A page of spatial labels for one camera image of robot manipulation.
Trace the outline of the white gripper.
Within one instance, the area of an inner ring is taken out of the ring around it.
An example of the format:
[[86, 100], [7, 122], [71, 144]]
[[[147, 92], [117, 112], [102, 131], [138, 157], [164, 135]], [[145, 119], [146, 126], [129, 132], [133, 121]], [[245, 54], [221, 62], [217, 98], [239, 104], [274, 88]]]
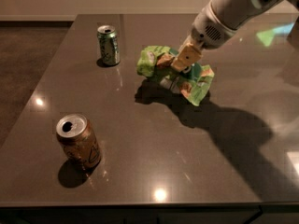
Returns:
[[217, 49], [236, 33], [231, 2], [210, 1], [196, 16], [192, 29], [171, 67], [181, 72], [201, 59], [199, 49]]

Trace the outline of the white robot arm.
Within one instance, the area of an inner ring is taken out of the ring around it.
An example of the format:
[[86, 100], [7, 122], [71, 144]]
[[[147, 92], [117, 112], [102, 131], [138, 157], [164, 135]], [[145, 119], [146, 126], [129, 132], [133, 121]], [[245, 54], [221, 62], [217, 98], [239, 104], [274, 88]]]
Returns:
[[[283, 0], [210, 0], [192, 24], [171, 66], [178, 72], [199, 61], [203, 49], [217, 49], [250, 19]], [[298, 7], [299, 0], [286, 0]]]

